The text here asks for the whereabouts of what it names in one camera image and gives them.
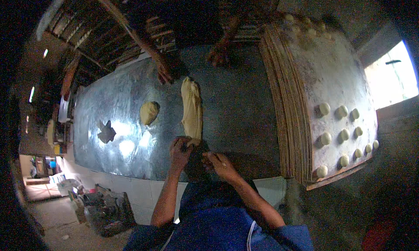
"dough piece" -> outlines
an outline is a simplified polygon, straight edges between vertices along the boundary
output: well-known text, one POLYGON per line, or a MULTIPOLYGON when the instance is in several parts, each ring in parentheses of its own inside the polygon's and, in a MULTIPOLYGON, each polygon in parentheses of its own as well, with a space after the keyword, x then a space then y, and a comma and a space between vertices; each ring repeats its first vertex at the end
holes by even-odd
POLYGON ((365 147, 365 152, 371 153, 372 150, 373 150, 373 145, 371 143, 368 143, 367 146, 365 147))
POLYGON ((346 106, 340 106, 338 108, 338 112, 337 113, 338 113, 338 116, 340 118, 347 117, 348 116, 348 108, 346 106))
POLYGON ((332 141, 332 136, 328 132, 321 135, 320 142, 322 145, 328 145, 332 141))
POLYGON ((322 165, 321 167, 317 168, 316 173, 320 178, 325 177, 327 175, 327 166, 322 165))
POLYGON ((340 133, 340 137, 342 139, 342 141, 346 141, 349 139, 351 133, 349 133, 349 130, 346 128, 343 128, 341 133, 340 133))
POLYGON ((357 135, 357 137, 360 137, 363 133, 364 133, 364 131, 362 130, 362 128, 360 126, 355 128, 355 134, 357 135))
POLYGON ((160 105, 157 102, 145 102, 139 110, 139 118, 143 125, 149 126, 160 112, 160 105))
POLYGON ((358 111, 357 108, 355 108, 355 109, 352 110, 352 118, 354 120, 357 120, 359 118, 359 111, 358 111))
POLYGON ((355 156, 357 157, 357 158, 360 158, 361 156, 362 156, 362 151, 361 151, 361 149, 356 149, 355 150, 355 156))
POLYGON ((322 115, 327 116, 330 113, 330 105, 327 102, 322 103, 319 107, 322 115))
POLYGON ((290 22, 293 22, 293 21, 294 21, 294 17, 293 17, 292 15, 290 15, 290 14, 286 14, 286 15, 285 15, 285 19, 286 19, 287 21, 290 21, 290 22))
POLYGON ((184 104, 182 124, 185 135, 195 139, 193 144, 196 145, 197 140, 202 140, 202 105, 198 85, 186 77, 182 82, 181 93, 184 104))
POLYGON ((341 164, 342 167, 347 167, 348 166, 348 164, 349 164, 349 157, 346 154, 344 154, 344 155, 341 156, 340 164, 341 164))

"wooden board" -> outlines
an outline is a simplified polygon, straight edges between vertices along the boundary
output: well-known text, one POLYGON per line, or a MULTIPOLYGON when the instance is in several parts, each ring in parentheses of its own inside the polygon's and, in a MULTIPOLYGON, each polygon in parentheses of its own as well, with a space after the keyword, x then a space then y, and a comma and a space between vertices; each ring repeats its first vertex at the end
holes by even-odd
POLYGON ((363 66, 343 33, 294 17, 266 24, 260 49, 275 110, 283 112, 276 114, 279 140, 284 138, 282 175, 295 177, 310 190, 359 170, 356 167, 374 153, 367 154, 365 147, 376 139, 378 124, 363 66), (331 107, 326 116, 318 109, 322 102, 331 107), (341 105, 349 111, 342 119, 335 114, 341 105), (360 113, 356 120, 351 115, 355 108, 360 113), (363 130, 359 137, 354 134, 357 126, 363 130), (344 128, 351 136, 342 142, 339 134, 344 128), (331 134, 332 142, 321 146, 318 140, 324 132, 331 134), (354 156, 356 149, 364 152, 362 157, 354 156), (339 161, 344 154, 350 160, 343 168, 339 161), (316 170, 322 165, 328 173, 318 178, 316 170))

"table surface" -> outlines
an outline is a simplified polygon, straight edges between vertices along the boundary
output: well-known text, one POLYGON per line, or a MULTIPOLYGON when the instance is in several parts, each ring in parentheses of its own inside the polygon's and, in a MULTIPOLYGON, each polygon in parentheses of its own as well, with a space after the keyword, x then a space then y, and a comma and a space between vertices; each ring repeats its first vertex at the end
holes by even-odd
MULTIPOLYGON (((210 48, 180 50, 187 73, 171 86, 159 84, 155 63, 145 59, 87 87, 75 107, 76 164, 99 172, 164 180, 170 167, 170 142, 184 135, 181 83, 189 76, 201 89, 203 139, 209 148, 243 159, 244 170, 252 178, 279 176, 274 105, 259 49, 237 46, 230 68, 214 68, 205 61, 210 48), (139 110, 148 101, 159 103, 160 113, 150 126, 144 126, 139 110), (105 144, 97 137, 98 122, 108 120, 116 135, 105 144)), ((184 174, 181 181, 187 181, 184 174)))

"blue shirt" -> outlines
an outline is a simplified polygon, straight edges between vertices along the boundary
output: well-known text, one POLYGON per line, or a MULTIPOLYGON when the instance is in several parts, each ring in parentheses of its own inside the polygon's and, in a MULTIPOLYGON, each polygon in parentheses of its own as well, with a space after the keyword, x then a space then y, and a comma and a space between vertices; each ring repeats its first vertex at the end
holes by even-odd
POLYGON ((313 250, 307 226, 283 226, 267 233, 243 207, 199 210, 171 227, 139 225, 124 250, 313 250))

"fluorescent light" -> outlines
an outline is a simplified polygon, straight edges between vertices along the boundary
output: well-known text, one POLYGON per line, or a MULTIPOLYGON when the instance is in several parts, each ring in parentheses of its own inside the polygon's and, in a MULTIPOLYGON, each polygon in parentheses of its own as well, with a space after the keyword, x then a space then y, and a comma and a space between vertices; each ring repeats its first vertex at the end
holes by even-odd
POLYGON ((29 96, 29 102, 32 102, 32 96, 34 96, 35 87, 32 86, 31 96, 29 96))

